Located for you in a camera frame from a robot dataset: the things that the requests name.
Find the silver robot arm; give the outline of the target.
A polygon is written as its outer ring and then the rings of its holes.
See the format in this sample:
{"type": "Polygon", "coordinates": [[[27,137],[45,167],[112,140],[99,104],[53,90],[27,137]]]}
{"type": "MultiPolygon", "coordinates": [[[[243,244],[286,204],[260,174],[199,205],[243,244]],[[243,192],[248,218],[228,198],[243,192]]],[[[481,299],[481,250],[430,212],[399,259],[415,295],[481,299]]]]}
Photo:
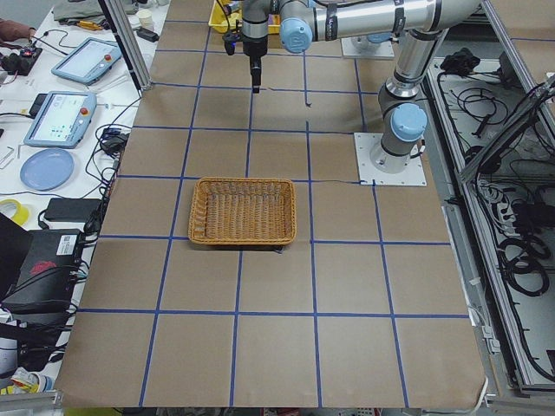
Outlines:
{"type": "Polygon", "coordinates": [[[280,16],[282,46],[293,54],[313,42],[371,34],[398,35],[407,31],[395,70],[380,93],[380,104],[409,101],[416,97],[434,53],[447,31],[463,22],[479,6],[478,1],[244,1],[240,41],[249,57],[251,89],[257,94],[262,76],[262,57],[268,49],[269,16],[280,16]]]}

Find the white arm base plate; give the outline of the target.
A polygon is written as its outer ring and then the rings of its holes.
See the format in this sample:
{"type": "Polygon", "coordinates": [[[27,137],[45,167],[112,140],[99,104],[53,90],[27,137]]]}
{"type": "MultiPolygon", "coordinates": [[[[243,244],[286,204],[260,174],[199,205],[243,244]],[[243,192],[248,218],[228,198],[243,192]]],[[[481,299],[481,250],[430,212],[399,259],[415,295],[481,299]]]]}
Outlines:
{"type": "Polygon", "coordinates": [[[426,176],[416,144],[404,156],[382,148],[381,133],[354,133],[359,182],[362,185],[426,186],[426,176]]]}

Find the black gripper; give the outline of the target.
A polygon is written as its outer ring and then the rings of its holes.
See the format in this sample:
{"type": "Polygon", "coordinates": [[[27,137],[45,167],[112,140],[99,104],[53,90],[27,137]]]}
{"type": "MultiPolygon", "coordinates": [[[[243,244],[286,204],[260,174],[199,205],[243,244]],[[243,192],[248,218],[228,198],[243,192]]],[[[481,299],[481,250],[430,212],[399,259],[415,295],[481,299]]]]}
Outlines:
{"type": "Polygon", "coordinates": [[[262,58],[265,56],[265,37],[243,36],[243,51],[250,60],[251,90],[258,94],[261,87],[262,58]]]}

